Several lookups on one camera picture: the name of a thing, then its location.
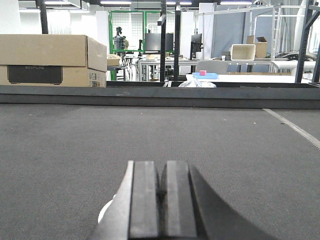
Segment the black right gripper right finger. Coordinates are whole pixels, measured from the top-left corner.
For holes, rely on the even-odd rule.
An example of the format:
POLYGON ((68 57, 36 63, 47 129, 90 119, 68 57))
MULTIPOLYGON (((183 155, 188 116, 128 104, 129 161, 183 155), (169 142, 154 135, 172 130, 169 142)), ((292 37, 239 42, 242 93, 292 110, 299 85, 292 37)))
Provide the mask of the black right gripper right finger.
POLYGON ((187 162, 169 160, 161 188, 164 239, 274 239, 227 204, 187 162))

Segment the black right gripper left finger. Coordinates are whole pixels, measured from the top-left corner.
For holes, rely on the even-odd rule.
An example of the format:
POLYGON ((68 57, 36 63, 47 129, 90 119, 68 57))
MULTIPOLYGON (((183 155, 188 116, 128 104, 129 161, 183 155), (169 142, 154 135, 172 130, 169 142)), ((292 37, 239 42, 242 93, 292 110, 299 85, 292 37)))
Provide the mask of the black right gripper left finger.
POLYGON ((128 161, 115 197, 90 240, 147 240, 160 236, 158 178, 153 161, 128 161))

